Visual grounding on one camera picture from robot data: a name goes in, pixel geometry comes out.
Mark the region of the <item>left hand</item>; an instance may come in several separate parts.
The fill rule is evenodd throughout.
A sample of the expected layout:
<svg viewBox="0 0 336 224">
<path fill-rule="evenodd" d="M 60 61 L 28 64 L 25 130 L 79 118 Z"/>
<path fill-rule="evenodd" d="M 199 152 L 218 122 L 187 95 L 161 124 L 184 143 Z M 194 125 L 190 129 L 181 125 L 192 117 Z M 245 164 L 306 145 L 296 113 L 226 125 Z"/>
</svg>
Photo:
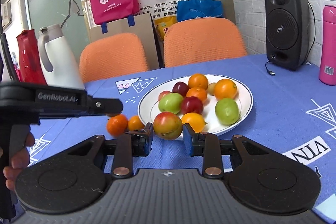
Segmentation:
<svg viewBox="0 0 336 224">
<path fill-rule="evenodd" d="M 27 148 L 32 147 L 34 144 L 35 138 L 32 133 L 29 133 L 26 137 L 25 146 L 12 157 L 10 165 L 4 168 L 3 174 L 6 179 L 6 187 L 9 190 L 15 190 L 15 181 L 17 177 L 30 163 L 30 154 Z"/>
</svg>

